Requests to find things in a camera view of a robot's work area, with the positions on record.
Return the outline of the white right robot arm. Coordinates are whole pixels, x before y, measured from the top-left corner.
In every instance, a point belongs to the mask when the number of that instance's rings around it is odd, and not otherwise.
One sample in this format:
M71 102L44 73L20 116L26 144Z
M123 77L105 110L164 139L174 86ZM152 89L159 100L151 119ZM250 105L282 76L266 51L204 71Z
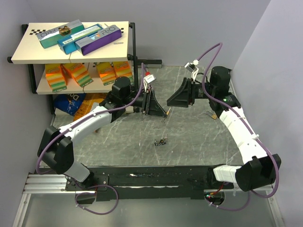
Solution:
M191 77L183 79L180 88L167 100L167 105L187 108L197 99L208 99L211 109L234 139L243 161L242 166L211 167L206 180L208 185L218 188L223 182L234 183L247 192L274 184L273 192L276 192L281 158L271 154L261 143L237 97L229 91L230 70L222 66L213 67L210 79L198 82L198 67L188 63L185 68L191 72Z

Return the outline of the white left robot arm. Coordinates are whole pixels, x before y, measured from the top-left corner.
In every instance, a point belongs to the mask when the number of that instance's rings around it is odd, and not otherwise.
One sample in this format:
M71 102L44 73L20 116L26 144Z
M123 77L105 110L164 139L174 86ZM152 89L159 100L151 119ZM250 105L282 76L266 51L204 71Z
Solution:
M129 106L138 107L147 115L166 117L166 111L156 100L150 86L154 80L152 74L142 76L139 89L134 90L129 78L119 77L106 98L91 112L59 129L49 126L44 131L38 150L37 173L42 173L39 166L44 162L57 174L76 180L81 189L90 189L94 183L94 174L75 160L74 144L93 131L114 122Z

